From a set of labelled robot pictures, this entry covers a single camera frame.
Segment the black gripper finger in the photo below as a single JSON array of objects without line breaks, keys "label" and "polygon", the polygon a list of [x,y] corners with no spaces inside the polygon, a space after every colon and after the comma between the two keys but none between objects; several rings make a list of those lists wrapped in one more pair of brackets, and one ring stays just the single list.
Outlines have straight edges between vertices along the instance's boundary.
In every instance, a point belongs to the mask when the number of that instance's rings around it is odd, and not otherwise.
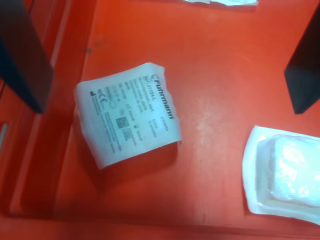
[{"label": "black gripper finger", "polygon": [[317,6],[284,76],[295,114],[302,114],[320,99],[320,7]]},{"label": "black gripper finger", "polygon": [[45,112],[54,70],[21,0],[0,2],[0,77],[34,112]]}]

